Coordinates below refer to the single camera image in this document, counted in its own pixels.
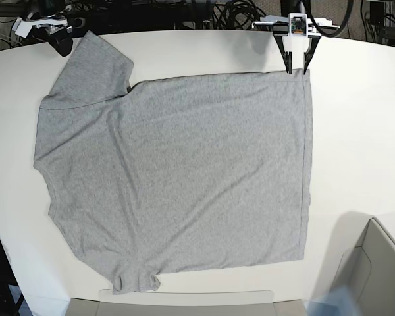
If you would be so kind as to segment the grey bin at right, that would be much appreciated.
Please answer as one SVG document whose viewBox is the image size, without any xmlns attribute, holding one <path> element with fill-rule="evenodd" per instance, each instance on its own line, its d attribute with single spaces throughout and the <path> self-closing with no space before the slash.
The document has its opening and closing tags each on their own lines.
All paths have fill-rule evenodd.
<svg viewBox="0 0 395 316">
<path fill-rule="evenodd" d="M 395 315 L 395 239 L 378 219 L 342 256 L 328 299 L 335 315 Z"/>
</svg>

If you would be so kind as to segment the grey T-shirt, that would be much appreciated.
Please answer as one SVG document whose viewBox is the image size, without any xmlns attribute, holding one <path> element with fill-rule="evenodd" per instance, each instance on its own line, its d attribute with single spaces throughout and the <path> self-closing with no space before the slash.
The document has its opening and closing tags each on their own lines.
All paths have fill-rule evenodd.
<svg viewBox="0 0 395 316">
<path fill-rule="evenodd" d="M 310 75 L 212 74 L 130 86 L 88 32 L 38 112 L 49 217 L 114 294 L 167 273 L 297 261 L 309 220 Z"/>
</svg>

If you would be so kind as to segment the grey tray at bottom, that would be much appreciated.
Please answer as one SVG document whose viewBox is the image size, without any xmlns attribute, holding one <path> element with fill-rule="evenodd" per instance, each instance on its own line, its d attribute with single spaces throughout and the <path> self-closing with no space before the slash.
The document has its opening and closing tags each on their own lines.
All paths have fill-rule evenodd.
<svg viewBox="0 0 395 316">
<path fill-rule="evenodd" d="M 269 290 L 251 292 L 143 292 L 100 299 L 72 298 L 66 315 L 307 315 L 301 300 L 274 301 Z"/>
</svg>

